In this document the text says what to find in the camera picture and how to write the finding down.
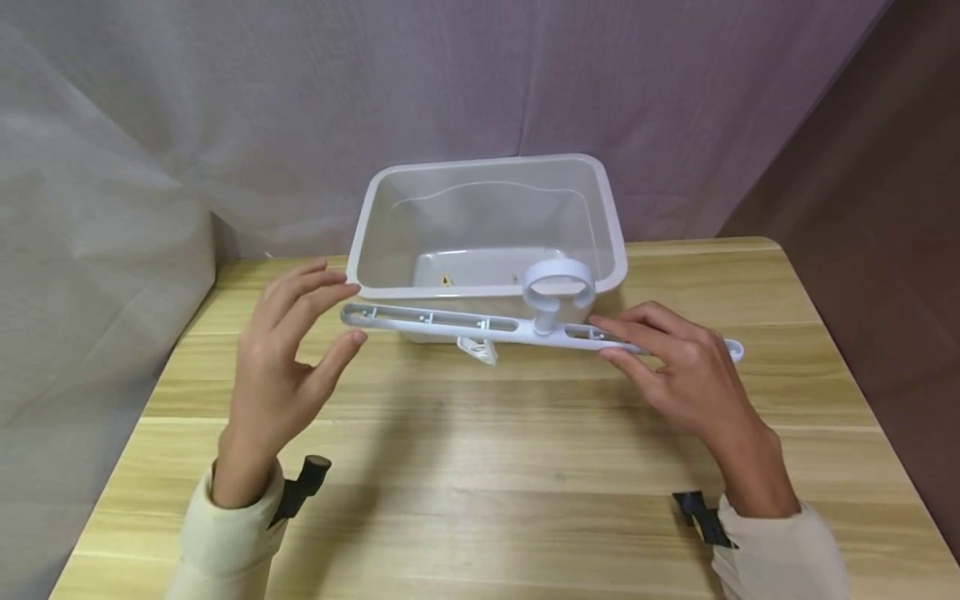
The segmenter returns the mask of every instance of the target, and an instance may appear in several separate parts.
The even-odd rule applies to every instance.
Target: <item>white tag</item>
[[[457,348],[463,350],[482,363],[487,363],[493,367],[496,366],[496,348],[493,346],[493,342],[490,340],[477,342],[476,340],[471,340],[470,338],[459,337],[457,338]]]

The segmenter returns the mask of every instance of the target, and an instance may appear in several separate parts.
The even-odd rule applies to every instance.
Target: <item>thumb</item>
[[[306,383],[309,388],[321,396],[330,396],[340,375],[366,341],[367,334],[363,331],[348,331],[334,340],[324,359],[307,376]]]
[[[657,374],[625,349],[604,348],[600,350],[600,358],[614,365],[618,371],[633,381],[644,397],[655,394],[655,390],[660,387],[661,382]]]

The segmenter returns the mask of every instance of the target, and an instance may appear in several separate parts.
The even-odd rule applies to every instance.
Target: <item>brown wall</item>
[[[723,234],[780,242],[960,557],[960,2],[898,0]]]

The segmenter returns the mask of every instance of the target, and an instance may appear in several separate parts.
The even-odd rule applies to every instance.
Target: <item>white curtain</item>
[[[392,164],[586,152],[710,236],[886,0],[0,0],[0,589],[44,597],[223,255]]]

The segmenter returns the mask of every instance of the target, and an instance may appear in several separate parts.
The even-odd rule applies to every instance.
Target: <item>wooden table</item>
[[[855,598],[957,598],[960,570],[778,246],[634,244],[597,312],[659,300],[747,349],[739,369],[783,439],[797,492],[827,519]],[[156,387],[54,598],[153,598],[227,417],[237,333],[296,260],[219,274]],[[331,259],[343,266],[343,257]],[[307,336],[316,359],[337,311]],[[700,444],[586,352],[501,346],[486,367],[372,331],[320,417],[281,456],[333,461],[290,523],[275,598],[720,597],[709,549],[671,492],[717,496]]]

